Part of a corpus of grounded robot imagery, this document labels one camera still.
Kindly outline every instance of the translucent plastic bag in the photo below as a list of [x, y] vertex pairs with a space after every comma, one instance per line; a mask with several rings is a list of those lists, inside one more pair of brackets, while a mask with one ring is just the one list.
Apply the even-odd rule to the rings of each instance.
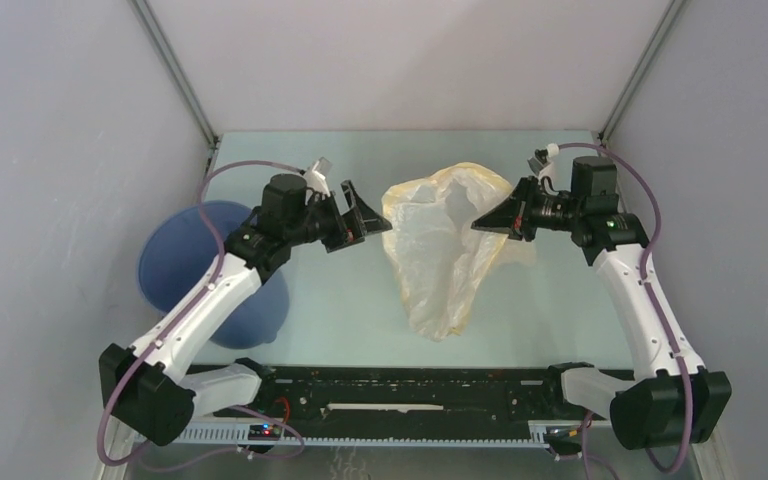
[[474, 163], [394, 185], [381, 202], [393, 230], [383, 234], [411, 328], [431, 340], [460, 334], [494, 260], [532, 264], [534, 246], [472, 230], [472, 222], [507, 198], [513, 186]]

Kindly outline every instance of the table surface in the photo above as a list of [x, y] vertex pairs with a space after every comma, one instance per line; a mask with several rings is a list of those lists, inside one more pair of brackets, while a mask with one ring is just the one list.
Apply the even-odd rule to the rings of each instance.
[[[516, 184], [530, 174], [526, 159], [536, 148], [592, 141], [587, 131], [227, 133], [214, 168], [255, 159], [305, 168], [326, 157], [334, 165], [331, 188], [350, 179], [380, 212], [381, 196], [391, 185], [458, 162], [479, 163]], [[556, 188], [568, 189], [573, 158], [590, 154], [564, 151], [557, 157]], [[275, 173], [264, 167], [230, 170], [214, 179], [207, 198], [257, 205]], [[586, 361], [630, 368], [611, 300], [569, 234], [540, 231], [535, 247], [533, 265], [494, 268], [462, 335], [439, 343], [409, 328], [380, 236], [328, 255], [318, 244], [297, 247], [281, 269], [290, 311], [277, 340], [247, 351], [208, 344], [196, 363], [248, 356], [274, 365], [505, 368]]]

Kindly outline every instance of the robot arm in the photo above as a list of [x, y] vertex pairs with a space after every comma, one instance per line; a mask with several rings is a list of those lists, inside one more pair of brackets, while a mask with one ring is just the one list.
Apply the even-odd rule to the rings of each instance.
[[[325, 182], [329, 168], [328, 161], [320, 159], [303, 177], [272, 177], [263, 190], [257, 224], [244, 223], [226, 239], [221, 271], [213, 283], [219, 258], [178, 305], [128, 349], [112, 344], [102, 353], [99, 372], [106, 403], [125, 371], [150, 350], [114, 405], [115, 417], [163, 446], [177, 438], [192, 417], [254, 399], [260, 377], [244, 365], [187, 375], [201, 347], [289, 260], [292, 247], [320, 241], [332, 252], [392, 228], [357, 196], [349, 181], [342, 184], [349, 210], [341, 215]], [[182, 313], [165, 339], [158, 339]]]
[[529, 161], [538, 177], [524, 177], [511, 196], [473, 223], [476, 230], [532, 241], [538, 228], [571, 233], [587, 264], [608, 290], [632, 354], [634, 381], [622, 381], [588, 364], [555, 366], [563, 400], [611, 420], [614, 433], [628, 449], [679, 443], [683, 430], [684, 391], [667, 333], [644, 281], [653, 289], [690, 372], [693, 390], [691, 441], [711, 435], [731, 386], [723, 372], [708, 372], [669, 307], [648, 260], [646, 280], [638, 262], [649, 239], [636, 216], [620, 213], [616, 167], [602, 157], [573, 163], [571, 191], [550, 194], [544, 188], [546, 158]]

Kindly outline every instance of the blue bowl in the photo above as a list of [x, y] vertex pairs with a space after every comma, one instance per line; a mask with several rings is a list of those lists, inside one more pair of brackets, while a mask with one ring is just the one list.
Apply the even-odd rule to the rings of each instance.
[[[239, 228], [251, 213], [248, 207], [234, 202], [204, 205], [223, 238]], [[140, 254], [137, 281], [143, 296], [154, 308], [169, 313], [202, 278], [217, 253], [216, 242], [202, 222], [198, 207], [176, 213], [154, 231]], [[276, 272], [228, 316], [210, 340], [235, 350], [271, 343], [289, 309], [287, 283]]]

